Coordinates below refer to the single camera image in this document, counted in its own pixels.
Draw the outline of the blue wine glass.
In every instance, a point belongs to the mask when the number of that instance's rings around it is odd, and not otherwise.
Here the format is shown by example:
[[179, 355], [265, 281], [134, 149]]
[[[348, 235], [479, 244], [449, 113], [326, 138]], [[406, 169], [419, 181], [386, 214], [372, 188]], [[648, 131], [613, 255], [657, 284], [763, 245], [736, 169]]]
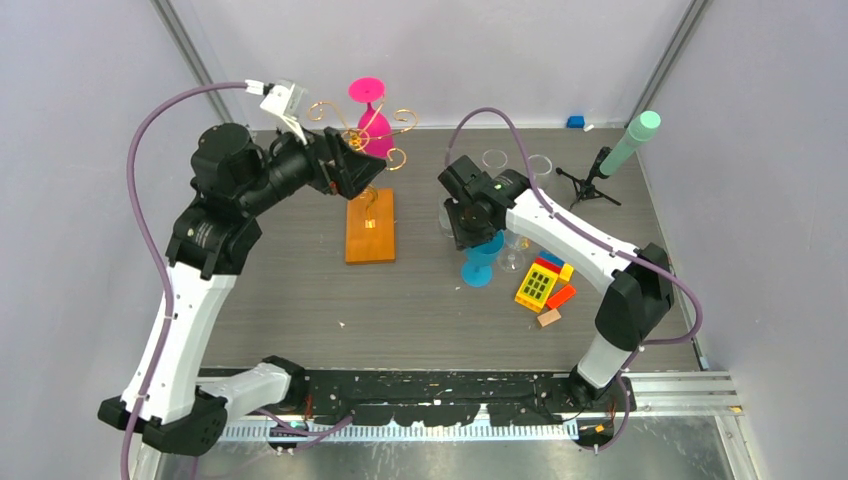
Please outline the blue wine glass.
[[466, 261], [461, 267], [461, 279], [470, 287], [482, 288], [493, 278], [492, 265], [504, 248], [504, 233], [499, 231], [487, 243], [468, 248], [464, 251]]

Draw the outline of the pink wine glass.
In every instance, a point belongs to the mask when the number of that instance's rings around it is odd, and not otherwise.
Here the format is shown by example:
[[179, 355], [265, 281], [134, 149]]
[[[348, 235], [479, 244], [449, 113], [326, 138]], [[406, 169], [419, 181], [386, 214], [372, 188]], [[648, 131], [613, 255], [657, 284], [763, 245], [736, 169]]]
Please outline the pink wine glass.
[[365, 153], [387, 159], [394, 147], [392, 128], [382, 113], [385, 85], [376, 77], [361, 77], [353, 81], [348, 88], [349, 97], [365, 105], [357, 130]]

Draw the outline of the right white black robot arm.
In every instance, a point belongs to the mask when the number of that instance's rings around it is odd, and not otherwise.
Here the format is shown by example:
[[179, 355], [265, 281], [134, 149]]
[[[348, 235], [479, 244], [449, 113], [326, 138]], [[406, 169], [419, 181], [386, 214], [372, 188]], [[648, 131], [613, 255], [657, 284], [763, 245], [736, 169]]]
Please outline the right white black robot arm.
[[570, 385], [577, 406], [598, 409], [610, 398], [611, 381], [674, 304], [665, 250], [605, 234], [535, 191], [512, 169], [491, 177], [461, 156], [438, 180], [449, 195], [444, 205], [458, 249], [477, 247], [508, 230], [571, 264], [601, 293], [595, 337], [574, 367]]

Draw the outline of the clear tall wine glass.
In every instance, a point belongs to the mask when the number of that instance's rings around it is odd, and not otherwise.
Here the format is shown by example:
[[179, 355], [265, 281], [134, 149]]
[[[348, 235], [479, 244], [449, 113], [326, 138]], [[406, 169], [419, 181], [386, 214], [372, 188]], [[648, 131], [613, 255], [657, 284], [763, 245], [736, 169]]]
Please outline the clear tall wine glass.
[[494, 178], [508, 167], [509, 157], [502, 150], [489, 149], [482, 154], [481, 162], [483, 170]]

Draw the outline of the clear stemless wine glass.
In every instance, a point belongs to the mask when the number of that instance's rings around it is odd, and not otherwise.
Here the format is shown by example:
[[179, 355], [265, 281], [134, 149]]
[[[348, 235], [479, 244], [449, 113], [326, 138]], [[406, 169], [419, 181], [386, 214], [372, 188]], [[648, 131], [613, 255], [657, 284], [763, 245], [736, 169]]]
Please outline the clear stemless wine glass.
[[438, 221], [440, 225], [440, 229], [442, 234], [449, 238], [454, 238], [453, 228], [450, 221], [450, 216], [448, 213], [448, 209], [444, 201], [440, 202], [437, 208], [438, 211]]

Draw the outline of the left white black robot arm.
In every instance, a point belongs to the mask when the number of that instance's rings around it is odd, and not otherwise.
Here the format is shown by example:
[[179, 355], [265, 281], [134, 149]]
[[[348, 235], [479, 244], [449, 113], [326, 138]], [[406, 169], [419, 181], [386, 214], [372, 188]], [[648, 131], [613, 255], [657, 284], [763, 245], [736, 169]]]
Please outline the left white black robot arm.
[[248, 129], [206, 130], [191, 158], [195, 196], [175, 221], [165, 257], [165, 291], [141, 360], [124, 393], [101, 404], [101, 421], [141, 435], [166, 454], [198, 457], [226, 424], [273, 405], [298, 412], [307, 398], [302, 366], [269, 356], [255, 367], [200, 386], [196, 380], [214, 323], [261, 237], [258, 217], [302, 187], [352, 200], [386, 168], [334, 128], [279, 134], [268, 148]]

